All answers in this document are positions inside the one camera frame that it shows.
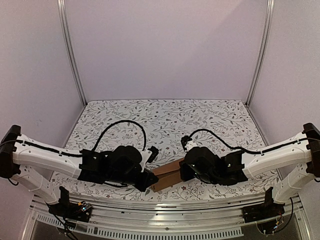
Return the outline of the brown cardboard paper box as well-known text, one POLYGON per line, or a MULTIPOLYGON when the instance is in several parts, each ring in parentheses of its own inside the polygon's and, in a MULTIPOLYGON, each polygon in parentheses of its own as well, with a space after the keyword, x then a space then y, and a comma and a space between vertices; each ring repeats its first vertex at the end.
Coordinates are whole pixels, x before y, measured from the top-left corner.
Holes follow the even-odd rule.
POLYGON ((159 192, 182 182, 180 162, 183 160, 184 158, 181 158, 152 170, 153 174, 158 178, 158 182, 151 186, 153 192, 159 192))

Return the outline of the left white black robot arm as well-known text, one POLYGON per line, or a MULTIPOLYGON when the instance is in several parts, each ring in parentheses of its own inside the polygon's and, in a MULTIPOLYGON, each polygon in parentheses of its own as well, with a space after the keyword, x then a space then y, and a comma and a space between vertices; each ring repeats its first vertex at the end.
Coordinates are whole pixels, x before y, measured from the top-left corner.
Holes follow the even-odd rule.
POLYGON ((12 125, 0 142, 0 176, 17 181, 29 191, 54 205, 63 216, 74 213, 74 205, 63 195, 66 191, 53 186, 35 168, 59 172, 79 181, 99 185, 114 183, 117 187, 131 185, 140 192, 158 182, 146 169, 159 151, 155 147, 139 151, 120 145, 114 150, 96 152, 92 149, 67 150, 35 141, 12 125))

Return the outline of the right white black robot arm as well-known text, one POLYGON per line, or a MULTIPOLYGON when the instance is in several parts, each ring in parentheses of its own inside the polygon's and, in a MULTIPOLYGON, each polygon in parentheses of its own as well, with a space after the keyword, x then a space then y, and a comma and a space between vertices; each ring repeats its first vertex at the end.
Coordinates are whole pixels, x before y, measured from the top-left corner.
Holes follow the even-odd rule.
POLYGON ((230 146, 232 152, 219 157, 205 146, 198 146, 191 135, 181 139, 186 153, 179 164, 180 178, 194 178, 205 184, 233 186, 264 172, 296 165, 271 189, 271 198, 259 206, 262 218, 269 218, 306 184, 320 176, 320 131, 312 123, 290 139, 259 150, 230 146))

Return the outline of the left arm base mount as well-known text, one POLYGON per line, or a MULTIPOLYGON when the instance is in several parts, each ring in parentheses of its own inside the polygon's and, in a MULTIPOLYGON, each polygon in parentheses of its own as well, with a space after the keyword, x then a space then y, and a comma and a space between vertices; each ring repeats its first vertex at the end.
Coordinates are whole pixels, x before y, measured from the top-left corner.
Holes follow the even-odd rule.
POLYGON ((88 223, 90 221, 93 205, 85 201, 78 203, 68 202, 56 204, 48 204, 48 211, 50 214, 57 217, 62 217, 64 220, 71 219, 75 221, 80 221, 88 223))

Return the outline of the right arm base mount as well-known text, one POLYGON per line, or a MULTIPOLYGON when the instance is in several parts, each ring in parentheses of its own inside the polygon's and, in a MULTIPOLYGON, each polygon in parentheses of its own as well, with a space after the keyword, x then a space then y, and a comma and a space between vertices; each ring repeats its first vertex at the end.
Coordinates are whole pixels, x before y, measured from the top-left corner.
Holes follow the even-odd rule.
POLYGON ((260 204, 245 206, 241 209, 245 223, 261 221, 273 218, 285 213, 285 204, 263 202, 260 204))

